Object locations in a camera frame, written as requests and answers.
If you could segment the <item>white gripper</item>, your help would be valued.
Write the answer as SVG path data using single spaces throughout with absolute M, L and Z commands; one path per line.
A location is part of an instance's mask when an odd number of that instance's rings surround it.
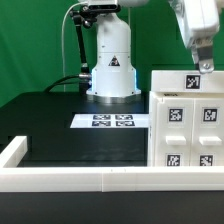
M 212 73 L 213 37 L 219 32 L 218 0 L 168 0 L 176 15 L 184 46 L 201 74 Z

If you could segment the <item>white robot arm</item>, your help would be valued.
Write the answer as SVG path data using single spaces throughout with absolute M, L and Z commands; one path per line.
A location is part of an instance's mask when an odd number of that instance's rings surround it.
M 119 19 L 121 7 L 139 7 L 150 0 L 87 0 L 97 19 L 97 63 L 91 73 L 90 100 L 126 103 L 138 98 L 136 69 L 131 64 L 131 29 Z M 175 12 L 183 43 L 202 74 L 214 71 L 213 37 L 219 32 L 224 0 L 167 0 Z

